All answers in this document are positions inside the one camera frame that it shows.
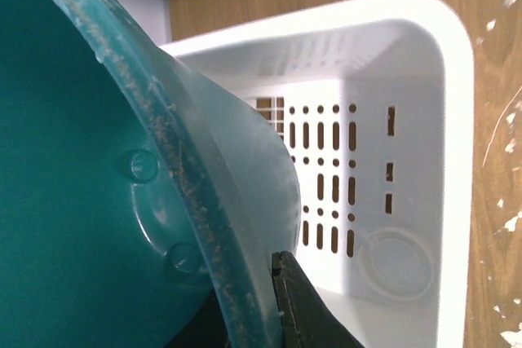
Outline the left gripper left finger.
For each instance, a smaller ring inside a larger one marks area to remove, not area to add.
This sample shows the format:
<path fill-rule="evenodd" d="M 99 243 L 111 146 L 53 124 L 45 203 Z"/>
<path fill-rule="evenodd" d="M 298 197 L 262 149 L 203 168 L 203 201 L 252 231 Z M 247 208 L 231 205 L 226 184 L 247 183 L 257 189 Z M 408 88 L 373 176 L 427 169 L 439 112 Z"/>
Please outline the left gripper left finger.
<path fill-rule="evenodd" d="M 215 291 L 211 291 L 199 311 L 174 336 L 166 348 L 230 348 L 228 332 Z"/>

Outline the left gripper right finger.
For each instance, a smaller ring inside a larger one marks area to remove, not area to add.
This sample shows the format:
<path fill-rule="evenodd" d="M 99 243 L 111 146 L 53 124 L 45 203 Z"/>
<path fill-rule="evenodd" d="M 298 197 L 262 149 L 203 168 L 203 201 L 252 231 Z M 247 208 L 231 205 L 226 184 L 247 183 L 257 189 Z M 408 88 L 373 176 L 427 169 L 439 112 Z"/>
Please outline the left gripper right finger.
<path fill-rule="evenodd" d="M 363 348 L 328 309 L 292 253 L 272 255 L 272 285 L 283 347 Z"/>

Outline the teal round bin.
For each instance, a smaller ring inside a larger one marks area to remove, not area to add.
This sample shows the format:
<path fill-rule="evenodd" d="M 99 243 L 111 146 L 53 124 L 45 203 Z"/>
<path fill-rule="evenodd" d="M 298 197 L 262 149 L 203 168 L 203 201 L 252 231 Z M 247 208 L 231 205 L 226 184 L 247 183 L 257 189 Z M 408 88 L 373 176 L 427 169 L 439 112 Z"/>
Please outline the teal round bin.
<path fill-rule="evenodd" d="M 1 344 L 164 347 L 215 294 L 278 347 L 299 182 L 248 103 L 117 0 L 1 0 Z"/>

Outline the white rectangular tub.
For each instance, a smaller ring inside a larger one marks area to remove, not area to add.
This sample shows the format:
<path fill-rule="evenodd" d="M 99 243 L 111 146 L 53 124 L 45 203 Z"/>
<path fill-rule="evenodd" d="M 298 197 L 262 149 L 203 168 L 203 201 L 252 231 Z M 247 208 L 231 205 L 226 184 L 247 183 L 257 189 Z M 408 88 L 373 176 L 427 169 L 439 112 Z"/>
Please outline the white rectangular tub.
<path fill-rule="evenodd" d="M 460 347 L 474 62 L 440 0 L 345 0 L 166 45 L 257 108 L 294 161 L 296 258 L 367 347 Z"/>

